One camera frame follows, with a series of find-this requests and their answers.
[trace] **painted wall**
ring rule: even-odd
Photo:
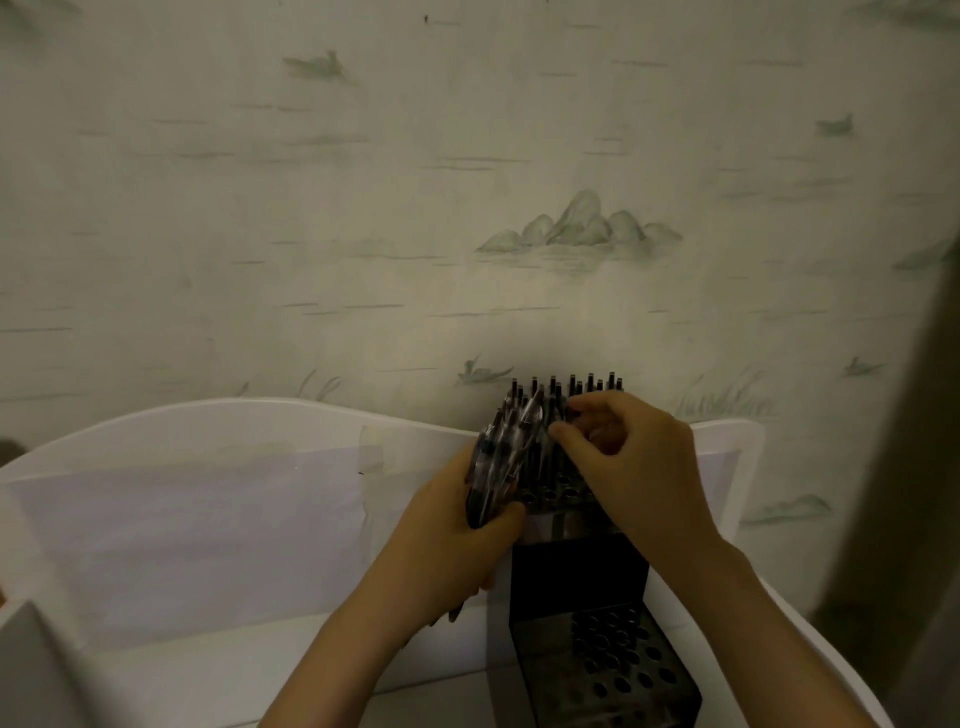
[[[616,369],[801,609],[957,255],[957,0],[3,0],[0,89],[0,434]]]

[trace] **pen display rack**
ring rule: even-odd
[[[606,382],[590,375],[586,385],[571,377],[568,387],[534,379],[526,394],[514,381],[484,436],[490,452],[489,438],[500,428],[502,442],[504,422],[512,420],[517,430],[535,423],[523,437],[508,437],[522,452],[501,458],[504,482],[483,498],[476,495],[476,476],[485,475],[482,452],[471,467],[471,525],[512,498],[528,512],[509,573],[498,574],[488,597],[488,675],[498,728],[692,728],[699,714],[700,691],[643,605],[646,560],[547,435],[552,422],[575,419],[569,396],[622,387],[613,373]],[[489,472],[486,478],[490,483]]]

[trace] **pen stand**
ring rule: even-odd
[[[526,530],[488,594],[498,728],[692,728],[700,691],[643,605],[646,560],[556,457],[520,471]]]

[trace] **white desk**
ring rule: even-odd
[[[301,400],[189,402],[103,423],[45,445],[0,470],[0,482],[121,464],[206,459],[211,452],[224,450],[351,448],[356,447],[364,425],[427,427]],[[722,531],[727,534],[728,528],[729,524]],[[13,517],[9,501],[0,500],[0,584],[10,598],[37,603],[69,636],[71,619],[66,604],[47,583],[49,579],[34,577],[34,572],[41,570],[39,555],[24,555],[29,551],[24,544],[31,537],[23,529],[24,523]],[[11,584],[16,585],[12,590],[8,586]],[[782,599],[773,596],[881,728],[893,728],[852,668]],[[654,574],[646,601],[703,694],[697,725],[746,725],[703,635]],[[465,610],[456,625],[459,634],[469,630],[471,623],[485,624],[482,610],[482,606]],[[262,716],[322,621],[306,618],[261,625],[166,643],[148,652],[111,656],[98,667],[109,672],[113,682],[108,697],[103,699],[129,703],[121,711],[128,717],[125,725],[221,728],[244,724]],[[431,641],[448,641],[457,634],[450,626],[428,630],[431,634],[418,638],[422,650],[412,651],[428,655]],[[431,679],[429,674],[428,669],[423,679]],[[483,673],[470,674],[380,694],[372,701],[363,725],[493,726],[486,678]]]

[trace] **white furniture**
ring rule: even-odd
[[[208,460],[237,451],[297,451],[356,448],[364,427],[419,427],[424,431],[469,433],[418,425],[341,407],[301,400],[210,400],[164,407],[113,420],[65,437],[0,470],[0,484],[59,473],[132,464]],[[762,428],[751,423],[697,425],[698,454],[738,451],[730,491],[715,516],[732,539],[762,449]],[[75,669],[105,724],[145,728],[225,728],[259,718],[309,645],[324,617],[272,622],[169,643],[111,653],[82,654],[79,629],[65,589],[44,558],[9,493],[0,489],[0,585],[12,604],[32,600],[72,646]],[[772,590],[774,599],[834,666],[881,728],[889,719],[856,673]],[[700,687],[704,705],[698,726],[745,725],[723,675],[683,607],[654,574],[646,601]],[[421,632],[388,669],[381,691],[411,682],[438,681],[462,665],[444,662],[461,644],[483,644],[482,603],[468,608],[456,625],[442,620]],[[477,657],[477,669],[483,655]],[[482,672],[429,682],[374,698],[365,726],[492,726]]]

